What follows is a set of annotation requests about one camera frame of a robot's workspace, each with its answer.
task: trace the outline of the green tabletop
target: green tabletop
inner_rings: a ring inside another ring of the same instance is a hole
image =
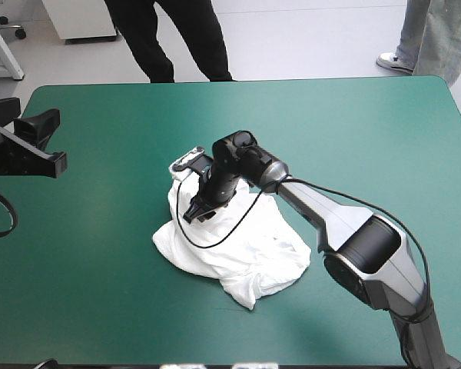
[[[442,80],[48,86],[25,115],[49,108],[61,127],[48,150],[66,151],[68,170],[0,178],[19,214],[0,239],[0,363],[403,364],[388,313],[330,278],[316,232],[280,200],[311,265],[254,311],[158,253],[168,165],[238,129],[294,176],[409,225],[429,259],[447,351],[461,360],[461,116]]]

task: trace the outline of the person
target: person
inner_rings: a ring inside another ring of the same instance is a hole
[[[174,82],[174,68],[157,40],[154,0],[104,0],[114,24],[151,82]],[[198,68],[210,81],[231,81],[221,26],[211,0],[157,0]]]
[[[461,0],[408,0],[396,52],[376,63],[410,75],[438,75],[452,86],[461,73]]]

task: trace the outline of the white shoe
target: white shoe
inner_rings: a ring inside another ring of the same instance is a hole
[[[403,61],[400,60],[394,52],[384,52],[383,54],[379,55],[377,57],[376,63],[380,67],[390,69],[392,71],[402,71],[408,75],[413,73],[413,69],[403,63]]]

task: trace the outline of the black cable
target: black cable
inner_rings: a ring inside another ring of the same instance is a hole
[[[370,208],[373,208],[373,209],[376,209],[382,213],[384,213],[385,215],[387,215],[389,218],[393,219],[396,223],[398,223],[400,225],[400,227],[410,236],[410,238],[413,240],[413,242],[415,243],[416,245],[416,248],[418,249],[419,253],[420,253],[420,256],[422,257],[422,261],[423,261],[423,270],[425,272],[425,280],[426,280],[426,301],[425,301],[425,304],[423,306],[423,309],[419,312],[419,313],[415,313],[414,315],[412,316],[409,316],[409,317],[404,317],[402,315],[397,315],[395,314],[398,318],[406,321],[406,322],[409,322],[409,323],[421,323],[422,321],[424,321],[425,319],[427,319],[429,317],[429,314],[425,314],[426,316],[424,316],[422,318],[422,320],[419,320],[418,318],[422,315],[424,315],[424,313],[427,312],[428,309],[430,309],[432,307],[432,303],[431,303],[431,299],[430,299],[430,276],[429,276],[429,265],[428,265],[428,262],[427,262],[427,259],[426,259],[426,256],[425,256],[425,253],[423,252],[423,249],[422,247],[420,246],[420,243],[417,241],[417,239],[415,238],[415,236],[413,235],[413,233],[408,229],[408,227],[400,220],[398,219],[397,217],[395,217],[393,214],[389,213],[387,210],[384,210],[383,208],[379,207],[379,206],[376,206],[374,204],[371,204],[367,201],[364,201],[360,198],[356,198],[354,196],[351,196],[349,194],[344,194],[343,192],[339,192],[339,191],[335,191],[335,190],[332,190],[330,188],[325,188],[325,187],[321,187],[321,186],[318,186],[316,184],[312,184],[310,182],[307,182],[307,181],[303,181],[301,179],[296,179],[296,178],[290,178],[290,179],[284,179],[282,181],[282,183],[301,183],[302,185],[306,185],[306,186],[309,186],[309,187],[312,187],[312,188],[315,188],[317,190],[321,190],[321,191],[325,191],[325,192],[329,192],[331,194],[337,194],[341,197],[344,197],[344,198],[348,198],[350,200],[353,200],[355,202],[358,202],[358,203],[361,203],[361,204],[364,204]]]
[[[177,224],[179,225],[179,228],[181,229],[181,232],[183,233],[183,236],[187,239],[187,241],[192,244],[193,246],[195,246],[196,248],[214,248],[215,246],[218,246],[219,244],[221,244],[222,242],[224,242],[225,240],[227,240],[229,238],[229,236],[236,230],[237,227],[239,227],[239,224],[246,218],[246,216],[249,214],[249,212],[251,211],[251,209],[253,208],[253,206],[256,204],[256,202],[258,201],[258,198],[260,198],[261,194],[263,194],[263,189],[258,193],[257,197],[254,199],[253,203],[251,204],[251,206],[246,210],[246,212],[244,213],[244,215],[241,217],[241,219],[236,223],[236,225],[229,231],[229,233],[227,233],[227,235],[222,238],[219,242],[215,243],[215,244],[209,244],[208,246],[201,246],[199,244],[196,244],[194,243],[186,234],[186,232],[184,231],[183,229],[183,226],[181,224],[181,220],[179,219],[179,192],[180,192],[180,189],[181,189],[181,185],[183,184],[183,182],[181,182],[179,184],[179,186],[177,187],[177,195],[176,195],[176,219],[177,219]]]
[[[274,185],[275,186],[275,192],[278,194],[278,187],[282,184],[282,182],[284,182],[288,177],[290,177],[289,175],[286,175],[284,178],[282,178],[280,181],[272,181],[272,182],[268,182],[266,183],[265,185],[263,185],[261,187],[261,191],[258,193],[257,197],[254,199],[253,203],[250,205],[250,207],[246,210],[246,212],[244,213],[244,215],[239,219],[239,221],[236,223],[235,226],[232,227],[232,229],[229,231],[229,233],[227,233],[227,235],[222,238],[219,242],[215,243],[215,244],[209,244],[208,246],[202,246],[200,244],[196,244],[195,242],[193,242],[186,234],[186,232],[184,231],[183,229],[183,226],[181,224],[181,220],[179,219],[179,192],[180,192],[180,189],[181,189],[181,185],[183,184],[183,182],[181,182],[179,184],[179,186],[177,187],[177,194],[176,194],[176,220],[177,220],[177,225],[179,225],[179,229],[181,229],[181,232],[183,234],[183,236],[186,238],[186,240],[192,244],[193,246],[195,246],[196,248],[214,248],[215,246],[218,246],[219,244],[221,244],[222,242],[224,242],[225,240],[227,240],[229,238],[229,236],[231,236],[231,234],[234,233],[234,231],[236,230],[237,227],[239,227],[239,224],[242,223],[242,221],[247,217],[247,215],[249,214],[249,212],[251,211],[251,209],[254,207],[254,205],[257,203],[258,201],[258,198],[260,198],[260,196],[264,193],[264,191],[269,188],[271,185]]]
[[[425,300],[425,304],[423,306],[423,309],[418,312],[418,313],[415,313],[414,315],[411,315],[409,317],[405,317],[405,316],[402,316],[402,315],[398,315],[394,312],[391,311],[391,313],[393,315],[395,315],[396,317],[398,317],[400,320],[404,321],[404,325],[403,325],[403,329],[402,331],[400,332],[400,351],[401,351],[401,356],[403,357],[404,361],[406,362],[406,364],[411,367],[412,369],[415,369],[415,364],[413,363],[413,359],[411,358],[410,356],[410,352],[407,348],[407,341],[408,341],[408,338],[409,338],[409,335],[410,335],[410,330],[409,330],[409,326],[410,324],[418,324],[418,323],[421,323],[423,322],[424,320],[426,320],[430,315],[431,315],[431,312],[429,314],[427,314],[427,311],[429,309],[432,309],[433,307],[433,304],[432,304],[432,299],[430,297],[430,275],[429,275],[429,265],[428,265],[428,262],[427,262],[427,259],[426,259],[426,256],[425,256],[425,253],[423,252],[423,249],[422,247],[420,246],[420,243],[417,241],[417,239],[415,238],[415,236],[412,234],[412,232],[408,229],[408,227],[400,220],[398,219],[397,217],[395,217],[393,214],[389,213],[387,210],[384,210],[383,208],[379,207],[379,206],[376,206],[374,204],[371,204],[367,201],[364,201],[362,199],[359,199],[359,198],[355,198],[354,196],[351,196],[349,194],[344,194],[342,192],[339,192],[339,191],[335,191],[335,190],[332,190],[330,188],[325,188],[325,187],[321,187],[321,186],[318,186],[316,184],[312,184],[310,182],[307,182],[307,181],[303,181],[303,180],[300,180],[300,179],[296,179],[296,178],[291,178],[291,179],[285,179],[282,181],[282,183],[286,183],[286,182],[290,182],[290,183],[301,183],[302,185],[306,185],[306,186],[309,186],[309,187],[312,187],[312,188],[315,188],[317,190],[321,190],[321,191],[325,191],[325,192],[329,192],[331,194],[337,194],[339,196],[342,196],[344,198],[348,198],[350,200],[353,200],[353,201],[356,201],[356,202],[359,202],[361,204],[364,204],[366,206],[369,206],[370,208],[373,208],[373,209],[376,209],[382,213],[384,213],[385,215],[387,215],[389,218],[393,219],[396,223],[398,223],[400,225],[400,227],[410,236],[410,238],[413,240],[413,242],[415,243],[416,245],[416,248],[418,249],[419,253],[420,253],[420,256],[422,257],[422,261],[423,261],[423,269],[424,269],[424,272],[425,272],[425,279],[426,279],[426,300]]]
[[[354,196],[351,196],[349,194],[344,194],[343,192],[339,192],[339,191],[336,191],[336,190],[332,190],[330,188],[326,188],[326,187],[322,187],[322,186],[318,186],[317,184],[313,184],[313,183],[310,183],[310,182],[307,182],[307,181],[303,181],[301,179],[296,179],[296,178],[283,178],[281,181],[276,181],[276,182],[271,182],[269,184],[266,184],[262,187],[261,191],[259,192],[258,196],[254,199],[253,203],[251,204],[251,206],[246,210],[246,212],[244,213],[243,217],[238,221],[238,223],[230,230],[230,232],[222,239],[220,240],[219,242],[217,242],[216,244],[211,244],[209,246],[201,246],[199,244],[195,244],[187,235],[186,233],[184,232],[184,229],[183,227],[181,226],[181,221],[179,219],[179,192],[180,192],[180,189],[181,189],[181,184],[179,184],[179,187],[177,188],[177,200],[176,200],[176,218],[177,218],[177,223],[179,224],[179,227],[183,233],[183,235],[186,237],[186,239],[195,247],[197,248],[214,248],[215,246],[218,246],[219,244],[221,244],[222,242],[224,242],[235,230],[236,228],[239,226],[239,224],[246,218],[247,214],[251,211],[251,209],[253,208],[253,206],[256,204],[258,198],[261,196],[261,194],[264,192],[264,189],[269,187],[270,185],[273,185],[275,184],[275,193],[278,194],[278,188],[280,187],[281,184],[283,183],[300,183],[302,185],[306,185],[306,186],[309,186],[311,188],[314,188],[314,189],[317,189],[317,190],[320,190],[320,191],[325,191],[325,192],[328,192],[330,194],[336,194],[336,195],[339,195],[343,198],[348,198],[350,200],[353,200],[355,202],[358,202],[360,204],[363,204],[363,205],[366,205],[370,208],[373,208],[373,209],[376,209],[377,211],[380,211],[381,213],[385,214],[387,217],[393,219],[409,236],[410,238],[413,240],[413,242],[415,243],[416,245],[416,248],[418,249],[419,253],[420,253],[420,256],[422,257],[422,262],[423,262],[423,270],[424,270],[424,273],[425,273],[425,280],[426,280],[426,300],[425,300],[425,304],[423,306],[423,309],[418,312],[418,313],[415,313],[414,315],[411,315],[411,316],[403,316],[403,315],[398,315],[394,312],[391,311],[391,313],[393,315],[395,315],[397,318],[399,318],[401,321],[404,321],[404,325],[403,325],[403,328],[402,328],[402,331],[400,332],[400,351],[401,351],[401,356],[403,357],[404,361],[408,364],[409,367],[411,367],[412,369],[415,369],[415,364],[413,363],[413,360],[410,356],[410,353],[409,353],[409,350],[407,348],[407,340],[409,338],[409,335],[410,335],[410,330],[409,330],[409,326],[410,324],[418,324],[418,323],[421,323],[423,322],[424,320],[426,320],[430,315],[431,313],[427,313],[427,311],[429,309],[432,309],[432,299],[430,297],[430,275],[429,275],[429,265],[428,265],[428,262],[427,262],[427,259],[426,259],[426,255],[425,253],[423,252],[423,249],[422,247],[420,246],[420,243],[417,241],[417,239],[415,238],[415,236],[413,235],[413,233],[409,230],[409,228],[400,220],[398,219],[397,217],[395,217],[393,214],[391,214],[390,212],[388,212],[387,210],[377,206],[377,205],[374,205],[374,204],[371,204],[367,201],[364,201],[360,198],[356,198]]]
[[[17,213],[15,212],[13,205],[6,198],[4,198],[1,194],[0,194],[0,205],[5,208],[5,210],[10,215],[10,219],[11,219],[10,228],[7,231],[0,231],[0,237],[5,237],[7,234],[12,232],[15,229],[15,227],[17,227],[18,217],[17,217]]]

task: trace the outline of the black pants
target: black pants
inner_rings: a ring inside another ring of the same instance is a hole
[[[104,0],[114,24],[151,82],[174,82],[174,69],[157,40],[154,0]],[[221,26],[211,0],[157,0],[183,36],[198,68],[211,81],[230,81]]]

